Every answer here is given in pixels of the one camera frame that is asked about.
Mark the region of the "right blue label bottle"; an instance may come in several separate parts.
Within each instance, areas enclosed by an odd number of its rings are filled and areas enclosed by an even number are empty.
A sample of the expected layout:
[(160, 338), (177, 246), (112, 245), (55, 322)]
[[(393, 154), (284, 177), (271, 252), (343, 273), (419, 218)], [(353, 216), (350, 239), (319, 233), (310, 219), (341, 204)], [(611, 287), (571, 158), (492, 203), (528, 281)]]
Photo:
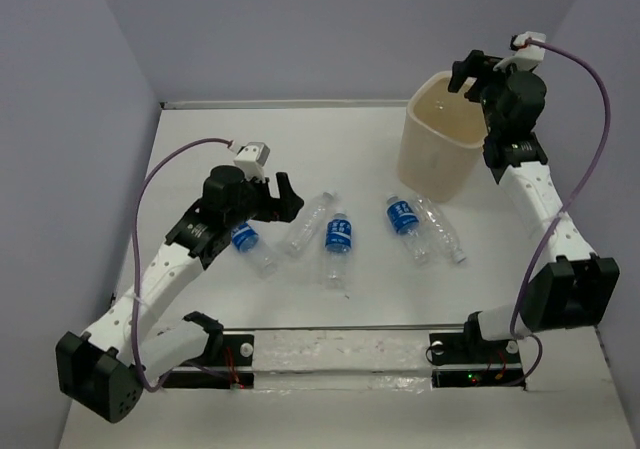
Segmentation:
[(385, 213), (391, 229), (410, 255), (412, 261), (421, 266), (430, 261), (430, 248), (422, 235), (421, 222), (410, 204), (397, 194), (385, 200)]

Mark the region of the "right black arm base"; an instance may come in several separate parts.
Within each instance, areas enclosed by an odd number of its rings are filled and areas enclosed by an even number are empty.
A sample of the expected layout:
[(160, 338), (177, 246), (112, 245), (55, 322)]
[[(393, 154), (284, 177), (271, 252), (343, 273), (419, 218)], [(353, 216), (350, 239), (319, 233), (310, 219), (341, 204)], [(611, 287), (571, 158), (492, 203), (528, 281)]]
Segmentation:
[(435, 389), (524, 387), (524, 367), (513, 340), (468, 342), (462, 332), (429, 335), (425, 358)]

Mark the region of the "leftmost blue label bottle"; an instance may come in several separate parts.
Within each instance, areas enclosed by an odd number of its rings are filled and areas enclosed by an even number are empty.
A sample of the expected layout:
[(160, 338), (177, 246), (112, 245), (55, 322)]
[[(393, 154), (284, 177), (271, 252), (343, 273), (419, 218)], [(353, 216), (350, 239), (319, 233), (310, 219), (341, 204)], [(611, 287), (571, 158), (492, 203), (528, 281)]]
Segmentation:
[(269, 277), (276, 272), (276, 253), (248, 223), (231, 231), (231, 244), (260, 277)]

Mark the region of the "beige plastic bin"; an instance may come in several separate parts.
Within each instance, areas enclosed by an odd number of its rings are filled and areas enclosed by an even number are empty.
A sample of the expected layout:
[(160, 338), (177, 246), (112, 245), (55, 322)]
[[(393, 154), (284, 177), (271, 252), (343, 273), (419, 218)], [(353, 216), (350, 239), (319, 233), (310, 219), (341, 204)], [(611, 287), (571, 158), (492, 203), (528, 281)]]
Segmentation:
[[(450, 93), (450, 77), (451, 71), (434, 74), (408, 101), (397, 159), (400, 182), (439, 203), (464, 187), (487, 135), (482, 109), (464, 97), (471, 84)], [(447, 101), (446, 111), (433, 109), (438, 99)]]

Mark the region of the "clear unlabeled bottle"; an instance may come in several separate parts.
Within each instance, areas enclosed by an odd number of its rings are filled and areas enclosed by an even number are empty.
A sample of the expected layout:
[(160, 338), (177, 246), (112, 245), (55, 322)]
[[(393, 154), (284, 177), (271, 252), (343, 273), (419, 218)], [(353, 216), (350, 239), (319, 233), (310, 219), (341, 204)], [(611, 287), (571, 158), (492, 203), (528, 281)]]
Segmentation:
[(414, 205), (435, 237), (442, 255), (453, 264), (464, 262), (467, 256), (462, 249), (459, 236), (439, 206), (420, 194), (414, 196)]
[(297, 258), (304, 252), (336, 199), (335, 191), (324, 191), (305, 203), (281, 241), (281, 248), (287, 256)]

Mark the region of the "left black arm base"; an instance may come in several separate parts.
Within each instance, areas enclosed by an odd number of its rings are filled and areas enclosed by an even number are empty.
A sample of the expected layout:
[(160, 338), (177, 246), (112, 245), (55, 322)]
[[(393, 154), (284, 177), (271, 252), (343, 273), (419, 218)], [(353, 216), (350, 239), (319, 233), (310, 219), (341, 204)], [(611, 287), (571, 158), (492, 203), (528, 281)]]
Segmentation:
[(162, 384), (164, 389), (252, 389), (255, 374), (255, 337), (249, 333), (226, 332), (217, 349), (185, 361), (173, 369)]

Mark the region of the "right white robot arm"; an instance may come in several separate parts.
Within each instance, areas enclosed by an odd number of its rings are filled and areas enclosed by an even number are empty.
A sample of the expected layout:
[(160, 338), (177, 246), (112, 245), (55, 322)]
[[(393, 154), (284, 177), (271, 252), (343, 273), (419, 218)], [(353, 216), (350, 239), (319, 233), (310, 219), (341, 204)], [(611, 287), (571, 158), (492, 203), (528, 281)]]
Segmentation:
[(484, 162), (537, 244), (515, 302), (469, 316), (460, 348), (473, 361), (491, 355), (497, 341), (598, 325), (620, 275), (615, 259), (599, 256), (574, 224), (575, 199), (560, 198), (534, 132), (546, 98), (534, 72), (541, 58), (532, 48), (509, 58), (473, 50), (452, 66), (448, 90), (473, 82), (464, 96), (482, 109)]

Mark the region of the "center blue label bottle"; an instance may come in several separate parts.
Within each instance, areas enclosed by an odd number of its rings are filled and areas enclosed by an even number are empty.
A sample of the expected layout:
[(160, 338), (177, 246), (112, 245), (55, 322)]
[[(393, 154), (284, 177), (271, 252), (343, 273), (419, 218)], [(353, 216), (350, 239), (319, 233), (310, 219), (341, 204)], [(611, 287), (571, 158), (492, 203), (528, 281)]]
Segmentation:
[(352, 222), (347, 211), (338, 207), (327, 223), (323, 245), (323, 278), (329, 288), (345, 287), (352, 249)]

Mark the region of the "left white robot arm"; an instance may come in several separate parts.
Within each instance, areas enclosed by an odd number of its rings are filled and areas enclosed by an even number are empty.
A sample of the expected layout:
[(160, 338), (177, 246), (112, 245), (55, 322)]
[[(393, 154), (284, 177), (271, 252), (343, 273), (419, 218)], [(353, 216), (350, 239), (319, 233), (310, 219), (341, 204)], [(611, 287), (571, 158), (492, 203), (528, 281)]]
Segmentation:
[(238, 167), (213, 168), (202, 195), (168, 232), (133, 286), (81, 334), (66, 332), (55, 347), (63, 394), (110, 423), (118, 423), (174, 367), (188, 360), (215, 361), (223, 327), (193, 311), (172, 330), (150, 330), (176, 297), (203, 274), (232, 241), (232, 231), (255, 219), (292, 222), (304, 205), (285, 172), (276, 175), (279, 194), (269, 183), (248, 178)]

